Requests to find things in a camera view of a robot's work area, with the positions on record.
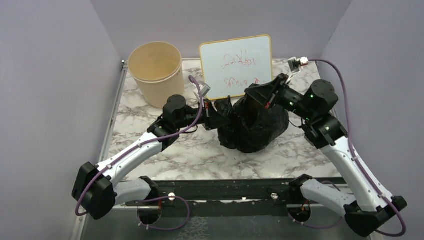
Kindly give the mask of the black plastic trash bag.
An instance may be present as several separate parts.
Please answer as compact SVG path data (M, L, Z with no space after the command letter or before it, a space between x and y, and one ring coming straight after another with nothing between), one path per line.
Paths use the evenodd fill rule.
M289 127L289 113L275 105L265 109L248 95L232 104L230 98L214 102L218 113L230 124L217 129L220 145L245 154L257 153L282 135Z

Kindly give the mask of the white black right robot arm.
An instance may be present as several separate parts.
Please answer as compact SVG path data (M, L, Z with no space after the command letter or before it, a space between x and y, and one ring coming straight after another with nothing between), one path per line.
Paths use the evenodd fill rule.
M315 80L305 94L288 83L288 76L280 74L269 83L250 85L245 94L266 109L280 106L304 120L301 129L306 140L332 162L351 190L342 193L304 174L290 182L289 199L296 204L306 200L321 204L361 237L377 232L407 206L406 200L392 195L377 180L351 144L348 131L331 114L339 98L329 81Z

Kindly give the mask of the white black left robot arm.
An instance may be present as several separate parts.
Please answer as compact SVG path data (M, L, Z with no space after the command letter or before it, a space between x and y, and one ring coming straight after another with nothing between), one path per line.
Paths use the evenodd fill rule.
M132 170L149 158L171 146L181 134L202 125L207 131L230 124L230 119L214 109L208 99L201 99L198 108L186 104L181 95L172 95L162 109L162 115L133 144L117 155L96 165L86 162L77 174L72 197L77 201L75 214L89 214L98 220L114 206L140 200L152 205L157 200L154 183L148 177L124 181Z

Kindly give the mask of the beige cylindrical trash bin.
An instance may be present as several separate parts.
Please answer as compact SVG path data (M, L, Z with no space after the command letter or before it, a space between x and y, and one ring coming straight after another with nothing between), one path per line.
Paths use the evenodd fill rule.
M169 97L184 94L182 63L182 55L174 45L156 41L136 48L127 66L145 101L161 109Z

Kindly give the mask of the yellow framed whiteboard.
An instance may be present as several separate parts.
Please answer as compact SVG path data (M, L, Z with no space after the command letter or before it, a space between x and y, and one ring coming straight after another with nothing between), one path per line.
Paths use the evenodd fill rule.
M240 97L251 84L273 79L272 39L267 34L203 43L199 55L210 100Z

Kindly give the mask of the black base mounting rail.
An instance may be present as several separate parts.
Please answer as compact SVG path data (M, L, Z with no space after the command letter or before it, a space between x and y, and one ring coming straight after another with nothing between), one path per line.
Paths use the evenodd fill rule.
M287 216L306 203L291 178L159 180L153 196L185 199L193 217Z

